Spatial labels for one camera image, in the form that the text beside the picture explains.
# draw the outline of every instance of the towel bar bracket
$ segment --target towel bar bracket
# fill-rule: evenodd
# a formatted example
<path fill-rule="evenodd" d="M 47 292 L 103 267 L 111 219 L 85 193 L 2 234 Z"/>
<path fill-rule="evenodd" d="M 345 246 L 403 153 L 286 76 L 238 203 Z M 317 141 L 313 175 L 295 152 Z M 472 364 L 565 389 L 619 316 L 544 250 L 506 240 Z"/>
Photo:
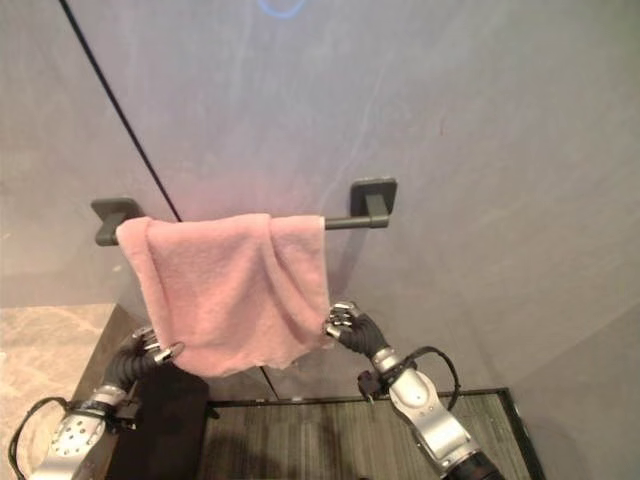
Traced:
<path fill-rule="evenodd" d="M 101 247 L 118 245 L 116 228 L 125 220 L 141 217 L 142 210 L 132 198 L 99 198 L 91 202 L 102 226 L 96 233 L 96 243 Z"/>

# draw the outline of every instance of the marble countertop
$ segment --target marble countertop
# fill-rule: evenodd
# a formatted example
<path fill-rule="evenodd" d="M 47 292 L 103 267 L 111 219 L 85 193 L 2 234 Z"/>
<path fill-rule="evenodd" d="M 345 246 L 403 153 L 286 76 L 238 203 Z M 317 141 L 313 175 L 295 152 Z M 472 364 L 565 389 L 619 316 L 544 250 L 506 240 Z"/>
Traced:
<path fill-rule="evenodd" d="M 114 309 L 113 304 L 0 310 L 0 478 L 13 478 L 11 436 L 42 397 L 70 399 Z M 27 476 L 44 458 L 62 410 L 44 407 L 23 430 L 18 462 Z"/>

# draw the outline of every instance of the floor mat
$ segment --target floor mat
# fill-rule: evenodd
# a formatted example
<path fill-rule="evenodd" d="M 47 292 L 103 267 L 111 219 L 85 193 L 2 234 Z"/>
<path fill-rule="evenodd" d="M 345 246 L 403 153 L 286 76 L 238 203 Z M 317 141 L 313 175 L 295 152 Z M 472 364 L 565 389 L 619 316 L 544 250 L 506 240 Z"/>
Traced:
<path fill-rule="evenodd" d="M 199 480 L 439 478 L 388 400 L 217 411 L 220 419 L 207 424 Z M 462 396 L 454 413 L 505 478 L 532 478 L 499 395 Z"/>

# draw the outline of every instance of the robot forearm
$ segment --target robot forearm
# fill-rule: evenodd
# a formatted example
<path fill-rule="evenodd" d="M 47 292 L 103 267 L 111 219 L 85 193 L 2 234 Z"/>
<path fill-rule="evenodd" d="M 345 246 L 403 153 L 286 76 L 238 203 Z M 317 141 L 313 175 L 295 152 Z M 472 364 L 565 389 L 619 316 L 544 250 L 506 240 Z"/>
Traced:
<path fill-rule="evenodd" d="M 151 327 L 136 332 L 107 366 L 103 385 L 73 408 L 56 429 L 45 460 L 30 480 L 101 478 L 109 464 L 117 433 L 135 429 L 140 405 L 127 399 L 137 380 L 173 360 L 184 345 L 161 349 Z"/>
<path fill-rule="evenodd" d="M 371 360 L 375 372 L 363 372 L 358 377 L 360 392 L 373 399 L 388 391 L 395 411 L 409 425 L 419 448 L 441 477 L 451 480 L 503 478 L 460 422 L 440 403 L 433 382 L 416 370 L 411 358 L 398 357 L 373 320 L 355 304 L 334 305 L 325 331 Z M 437 349 L 425 351 L 436 352 L 450 363 Z M 459 387 L 454 369 L 452 373 Z"/>

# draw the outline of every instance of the black cable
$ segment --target black cable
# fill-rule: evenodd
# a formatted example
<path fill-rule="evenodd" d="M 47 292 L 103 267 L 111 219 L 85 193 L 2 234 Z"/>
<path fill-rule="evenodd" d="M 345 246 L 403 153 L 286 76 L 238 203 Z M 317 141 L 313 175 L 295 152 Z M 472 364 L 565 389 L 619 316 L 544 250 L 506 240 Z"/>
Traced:
<path fill-rule="evenodd" d="M 393 370 L 395 371 L 397 369 L 398 372 L 403 372 L 407 368 L 415 366 L 415 361 L 418 358 L 422 357 L 423 355 L 426 355 L 427 353 L 435 353 L 439 355 L 449 367 L 449 371 L 451 372 L 451 376 L 453 377 L 453 393 L 451 394 L 449 405 L 447 405 L 447 410 L 451 410 L 455 406 L 456 402 L 458 401 L 458 397 L 460 396 L 461 385 L 460 385 L 460 379 L 458 378 L 458 372 L 456 371 L 455 365 L 453 364 L 449 356 L 446 353 L 444 353 L 442 350 L 436 347 L 430 347 L 430 346 L 420 347 L 419 349 L 415 350 L 413 353 L 408 355 L 404 360 L 402 360 L 402 362 L 400 362 L 398 366 L 395 367 Z"/>
<path fill-rule="evenodd" d="M 15 433 L 13 434 L 13 437 L 11 437 L 11 442 L 9 442 L 9 451 L 8 451 L 9 465 L 11 465 L 11 468 L 13 469 L 13 472 L 16 474 L 16 477 L 18 478 L 18 480 L 26 480 L 24 474 L 22 473 L 22 471 L 20 470 L 20 467 L 18 466 L 18 441 L 20 440 L 20 434 L 22 433 L 22 429 L 24 428 L 27 421 L 29 421 L 31 416 L 49 402 L 58 403 L 64 409 L 65 412 L 69 409 L 69 402 L 67 402 L 67 400 L 65 400 L 62 397 L 45 397 L 41 400 L 38 400 L 36 403 L 33 404 L 33 406 L 29 409 L 27 414 L 24 416 L 24 418 L 22 419 L 22 422 L 20 423 Z"/>

